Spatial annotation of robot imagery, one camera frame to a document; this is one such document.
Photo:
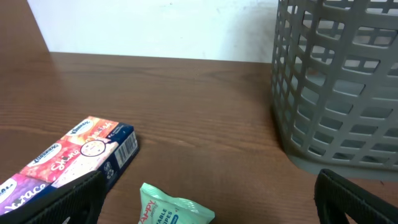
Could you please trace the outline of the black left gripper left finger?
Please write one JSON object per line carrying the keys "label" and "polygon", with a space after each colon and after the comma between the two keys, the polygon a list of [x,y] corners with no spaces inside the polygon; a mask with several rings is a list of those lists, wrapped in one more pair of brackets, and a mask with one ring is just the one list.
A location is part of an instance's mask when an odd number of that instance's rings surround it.
{"label": "black left gripper left finger", "polygon": [[1,215],[1,224],[97,223],[105,197],[105,178],[94,170]]}

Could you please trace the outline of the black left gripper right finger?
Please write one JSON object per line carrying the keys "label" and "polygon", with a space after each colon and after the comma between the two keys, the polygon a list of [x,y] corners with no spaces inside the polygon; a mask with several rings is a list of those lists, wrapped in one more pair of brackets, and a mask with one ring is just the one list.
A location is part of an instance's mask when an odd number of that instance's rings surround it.
{"label": "black left gripper right finger", "polygon": [[397,223],[397,207],[330,169],[319,172],[314,201],[321,224]]}

